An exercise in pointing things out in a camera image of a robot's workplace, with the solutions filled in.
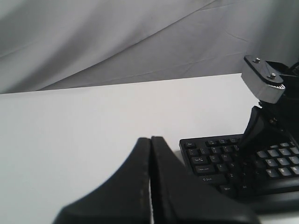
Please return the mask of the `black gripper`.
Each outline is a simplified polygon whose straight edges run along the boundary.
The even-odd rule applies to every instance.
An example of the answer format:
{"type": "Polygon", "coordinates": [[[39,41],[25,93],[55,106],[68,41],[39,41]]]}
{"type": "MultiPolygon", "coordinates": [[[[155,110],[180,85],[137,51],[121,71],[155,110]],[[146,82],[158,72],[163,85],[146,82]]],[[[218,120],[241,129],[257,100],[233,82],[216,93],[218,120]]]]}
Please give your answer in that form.
{"type": "Polygon", "coordinates": [[[243,154],[253,154],[289,140],[299,144],[299,64],[287,67],[282,63],[267,62],[281,73],[285,91],[277,103],[259,100],[259,105],[252,108],[239,145],[243,154]]]}

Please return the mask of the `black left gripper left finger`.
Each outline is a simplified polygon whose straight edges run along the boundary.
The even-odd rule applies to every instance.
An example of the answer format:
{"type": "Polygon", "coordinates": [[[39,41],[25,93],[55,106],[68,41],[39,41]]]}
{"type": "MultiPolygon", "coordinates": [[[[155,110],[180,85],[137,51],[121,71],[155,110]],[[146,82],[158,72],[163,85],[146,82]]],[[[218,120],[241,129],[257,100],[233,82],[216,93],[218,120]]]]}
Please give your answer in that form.
{"type": "Polygon", "coordinates": [[[56,224],[149,224],[150,150],[139,138],[128,158],[97,189],[63,207],[56,224]]]}

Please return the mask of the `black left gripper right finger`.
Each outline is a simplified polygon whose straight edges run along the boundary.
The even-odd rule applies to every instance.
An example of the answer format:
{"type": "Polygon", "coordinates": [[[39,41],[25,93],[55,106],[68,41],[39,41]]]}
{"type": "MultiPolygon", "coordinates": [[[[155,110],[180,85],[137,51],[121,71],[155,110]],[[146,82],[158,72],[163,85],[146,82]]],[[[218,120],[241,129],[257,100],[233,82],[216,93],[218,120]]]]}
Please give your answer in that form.
{"type": "Polygon", "coordinates": [[[151,138],[150,185],[156,224],[257,224],[257,215],[189,173],[163,137],[151,138]]]}

